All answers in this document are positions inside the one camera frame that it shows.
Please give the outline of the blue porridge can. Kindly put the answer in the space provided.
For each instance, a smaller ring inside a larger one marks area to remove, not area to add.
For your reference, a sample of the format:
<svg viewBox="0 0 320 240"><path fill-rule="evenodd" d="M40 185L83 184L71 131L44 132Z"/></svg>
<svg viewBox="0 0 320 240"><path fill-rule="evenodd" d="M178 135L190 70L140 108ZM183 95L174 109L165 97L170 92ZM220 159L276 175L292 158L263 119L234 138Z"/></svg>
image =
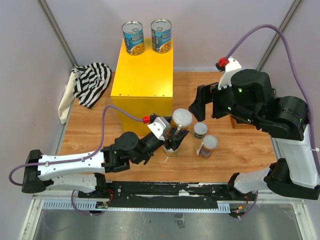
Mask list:
<svg viewBox="0 0 320 240"><path fill-rule="evenodd" d="M177 131L179 126L181 126L179 133L187 131L192 122L193 122L193 116L191 112L189 112L184 108L176 109L172 113L169 134L173 135Z"/></svg>

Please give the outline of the blue Progresso soup can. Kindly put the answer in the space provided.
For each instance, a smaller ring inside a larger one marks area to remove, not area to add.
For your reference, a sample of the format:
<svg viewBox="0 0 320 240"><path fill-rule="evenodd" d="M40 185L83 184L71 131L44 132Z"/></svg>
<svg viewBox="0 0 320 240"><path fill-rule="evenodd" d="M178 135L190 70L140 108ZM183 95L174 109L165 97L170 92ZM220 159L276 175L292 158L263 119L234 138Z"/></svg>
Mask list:
<svg viewBox="0 0 320 240"><path fill-rule="evenodd" d="M172 23L167 19L155 19L151 24L152 49L160 54L171 50Z"/></svg>
<svg viewBox="0 0 320 240"><path fill-rule="evenodd" d="M143 25L139 21L127 21L122 25L126 52L137 56L145 51Z"/></svg>

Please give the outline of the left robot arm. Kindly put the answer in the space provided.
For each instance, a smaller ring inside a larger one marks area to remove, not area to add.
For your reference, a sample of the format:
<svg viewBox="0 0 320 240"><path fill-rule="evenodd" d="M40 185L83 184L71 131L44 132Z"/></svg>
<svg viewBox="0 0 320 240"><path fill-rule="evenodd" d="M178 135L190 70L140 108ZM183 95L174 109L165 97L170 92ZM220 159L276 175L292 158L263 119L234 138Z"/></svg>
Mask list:
<svg viewBox="0 0 320 240"><path fill-rule="evenodd" d="M130 164L147 164L159 148L177 149L188 133L183 130L158 139L152 132L139 138L127 131L110 146L72 155L53 156L42 154L39 149L31 150L25 162L21 191L33 194L48 187L64 186L101 198L107 193L104 173L126 171Z"/></svg>

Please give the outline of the purple-label can with spoon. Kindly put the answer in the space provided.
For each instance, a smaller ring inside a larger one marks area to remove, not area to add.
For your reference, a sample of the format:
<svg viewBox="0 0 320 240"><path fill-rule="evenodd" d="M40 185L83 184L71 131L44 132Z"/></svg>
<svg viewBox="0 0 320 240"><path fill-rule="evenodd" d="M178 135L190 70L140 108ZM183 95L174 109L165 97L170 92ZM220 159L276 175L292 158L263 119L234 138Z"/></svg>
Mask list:
<svg viewBox="0 0 320 240"><path fill-rule="evenodd" d="M218 139L215 136L206 135L203 138L199 149L196 151L196 154L203 159L208 159L217 148L218 143Z"/></svg>

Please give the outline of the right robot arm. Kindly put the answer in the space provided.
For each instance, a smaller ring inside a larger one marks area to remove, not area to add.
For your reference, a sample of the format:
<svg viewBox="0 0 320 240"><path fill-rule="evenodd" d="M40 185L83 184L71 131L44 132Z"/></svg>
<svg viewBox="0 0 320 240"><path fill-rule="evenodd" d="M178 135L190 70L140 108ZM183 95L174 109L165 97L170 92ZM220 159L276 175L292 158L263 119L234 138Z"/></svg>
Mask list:
<svg viewBox="0 0 320 240"><path fill-rule="evenodd" d="M320 175L311 146L311 118L307 103L296 96L277 97L265 72L244 69L234 73L230 86L200 85L189 111L201 122L206 105L212 118L232 116L269 134L277 161L251 173L234 173L226 193L232 200L251 191L270 190L280 196L317 200Z"/></svg>

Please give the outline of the white-lid can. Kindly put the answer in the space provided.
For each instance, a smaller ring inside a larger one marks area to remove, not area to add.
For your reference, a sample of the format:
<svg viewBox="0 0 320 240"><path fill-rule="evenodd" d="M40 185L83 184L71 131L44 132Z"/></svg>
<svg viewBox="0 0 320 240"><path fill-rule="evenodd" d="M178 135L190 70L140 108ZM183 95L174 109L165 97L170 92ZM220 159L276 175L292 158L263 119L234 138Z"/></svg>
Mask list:
<svg viewBox="0 0 320 240"><path fill-rule="evenodd" d="M203 139L208 132L208 126L203 122L197 122L193 126L193 137L196 139Z"/></svg>

